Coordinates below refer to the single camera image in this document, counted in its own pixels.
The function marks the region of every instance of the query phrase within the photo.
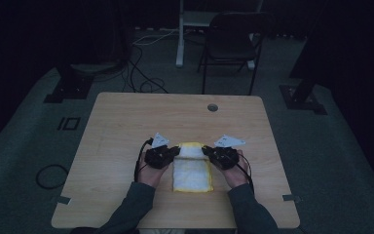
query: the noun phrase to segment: metal bracket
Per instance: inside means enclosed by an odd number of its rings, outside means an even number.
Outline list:
[[[236,145],[243,145],[245,141],[231,136],[223,135],[218,141],[214,143],[217,147],[231,147]]]
[[[156,133],[153,139],[153,143],[151,144],[151,147],[157,148],[166,144],[169,144],[169,140],[164,136],[161,136],[159,133]]]

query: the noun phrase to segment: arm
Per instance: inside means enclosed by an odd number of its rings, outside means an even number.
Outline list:
[[[141,219],[153,208],[154,194],[160,179],[168,166],[158,170],[145,166],[144,154],[141,157],[138,182],[131,184],[127,197],[121,206],[102,225],[96,234],[133,233]]]
[[[228,194],[239,234],[279,233],[275,220],[266,208],[254,199],[248,183],[233,188]]]
[[[239,165],[247,170],[247,164],[242,157]],[[239,234],[279,233],[275,220],[266,208],[254,198],[245,174],[238,167],[225,171],[220,170],[220,172],[232,188],[228,195]]]
[[[147,184],[133,182],[121,206],[95,233],[132,233],[141,219],[153,208],[155,191],[154,187]]]

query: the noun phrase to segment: dark wall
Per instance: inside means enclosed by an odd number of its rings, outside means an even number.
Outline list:
[[[128,57],[120,2],[0,0],[0,131],[49,69]]]
[[[291,76],[332,91],[374,170],[374,1],[330,0]]]

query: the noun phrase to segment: sleeve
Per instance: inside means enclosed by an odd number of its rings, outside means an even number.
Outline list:
[[[237,186],[228,194],[239,234],[279,233],[275,220],[266,208],[254,199],[248,184]]]
[[[95,233],[133,233],[141,219],[153,208],[155,191],[149,185],[133,182],[121,206]]]

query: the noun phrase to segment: white cloth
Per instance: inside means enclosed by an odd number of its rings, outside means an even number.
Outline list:
[[[196,142],[180,143],[180,154],[173,162],[173,191],[209,192],[211,170],[208,158],[203,154],[202,144]]]

